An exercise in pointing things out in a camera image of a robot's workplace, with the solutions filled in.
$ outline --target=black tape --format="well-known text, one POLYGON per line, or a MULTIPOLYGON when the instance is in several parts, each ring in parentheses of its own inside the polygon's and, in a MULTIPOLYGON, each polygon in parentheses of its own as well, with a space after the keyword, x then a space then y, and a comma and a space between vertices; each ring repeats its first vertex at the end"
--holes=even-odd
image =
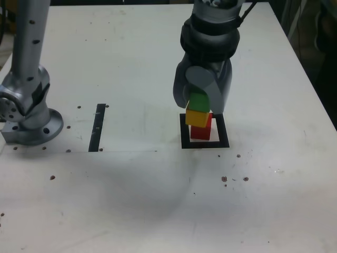
POLYGON ((225 121, 222 114, 212 114, 212 118, 216 120, 217 133, 219 141, 208 142, 190 142, 189 126, 186 125, 186 114, 180 114, 180 134, 181 134, 181 148, 182 149, 219 149, 229 148, 230 143, 226 132, 225 121))
POLYGON ((103 127, 104 113, 106 104, 98 104, 96 108, 93 131, 91 133, 89 152, 98 152, 100 147, 101 133, 103 127))

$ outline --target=stacked blocks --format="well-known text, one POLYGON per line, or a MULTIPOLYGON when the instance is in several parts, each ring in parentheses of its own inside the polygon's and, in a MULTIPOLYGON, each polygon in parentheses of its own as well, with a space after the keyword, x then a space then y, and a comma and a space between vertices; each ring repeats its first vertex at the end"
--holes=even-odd
POLYGON ((191 139, 210 140, 212 114, 207 94, 202 91, 190 93, 185 123, 191 125, 191 139))

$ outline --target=yellow block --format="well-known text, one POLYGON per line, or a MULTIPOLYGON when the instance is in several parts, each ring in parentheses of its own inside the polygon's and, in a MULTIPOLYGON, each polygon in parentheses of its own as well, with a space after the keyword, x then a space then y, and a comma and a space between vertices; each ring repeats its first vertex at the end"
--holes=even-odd
POLYGON ((204 128, 209 118, 209 112, 192 111, 188 107, 186 109, 186 125, 193 125, 195 127, 204 128))

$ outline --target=table surface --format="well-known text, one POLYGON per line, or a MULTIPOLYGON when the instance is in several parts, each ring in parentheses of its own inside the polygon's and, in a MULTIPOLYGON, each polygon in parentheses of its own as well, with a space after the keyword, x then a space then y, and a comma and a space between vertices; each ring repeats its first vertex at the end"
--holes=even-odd
POLYGON ((337 133, 269 4, 239 29, 231 147, 181 149, 172 86, 191 10, 50 8, 47 103, 71 128, 0 139, 1 253, 337 251, 337 133), (98 103, 103 152, 89 153, 98 103))

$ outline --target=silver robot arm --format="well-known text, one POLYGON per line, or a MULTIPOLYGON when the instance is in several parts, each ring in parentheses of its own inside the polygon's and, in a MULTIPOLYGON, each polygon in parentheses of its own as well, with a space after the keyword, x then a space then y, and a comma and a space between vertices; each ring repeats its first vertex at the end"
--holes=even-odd
POLYGON ((57 136, 61 115, 46 104, 49 74, 40 64, 50 0, 18 0, 12 67, 0 85, 7 143, 37 145, 57 136))
POLYGON ((185 51, 176 69, 173 95, 186 108, 190 92, 204 91, 214 114, 223 113, 232 79, 230 57, 240 40, 237 28, 256 3, 240 17, 244 0, 195 0, 181 31, 185 51))

